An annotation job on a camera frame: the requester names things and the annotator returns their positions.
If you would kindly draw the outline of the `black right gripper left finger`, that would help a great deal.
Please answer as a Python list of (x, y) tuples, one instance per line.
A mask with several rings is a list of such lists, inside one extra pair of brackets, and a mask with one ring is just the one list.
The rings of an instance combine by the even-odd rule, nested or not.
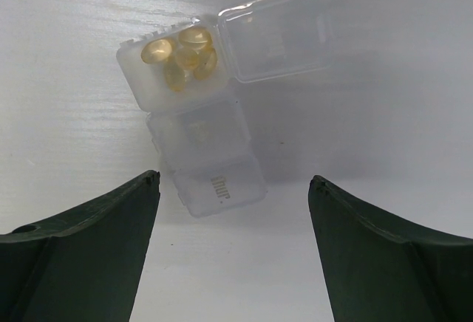
[(128, 321), (160, 201), (146, 171), (1, 236), (3, 321)]

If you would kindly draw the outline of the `translucent weekly pill organizer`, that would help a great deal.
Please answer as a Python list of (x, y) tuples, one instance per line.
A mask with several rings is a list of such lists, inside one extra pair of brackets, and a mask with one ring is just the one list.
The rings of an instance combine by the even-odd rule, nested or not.
[[(191, 79), (181, 92), (168, 88), (162, 61), (145, 64), (150, 41), (204, 27), (217, 52), (217, 67), (205, 80)], [(247, 121), (231, 84), (255, 84), (327, 67), (333, 33), (324, 0), (249, 0), (216, 14), (124, 41), (118, 64), (147, 115), (152, 142), (183, 205), (195, 217), (248, 205), (265, 197)]]

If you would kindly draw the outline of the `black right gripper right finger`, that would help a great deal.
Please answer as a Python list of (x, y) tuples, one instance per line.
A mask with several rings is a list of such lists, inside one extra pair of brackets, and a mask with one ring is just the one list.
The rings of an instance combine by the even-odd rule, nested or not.
[(472, 240), (424, 227), (314, 176), (308, 191), (335, 321), (471, 321)]

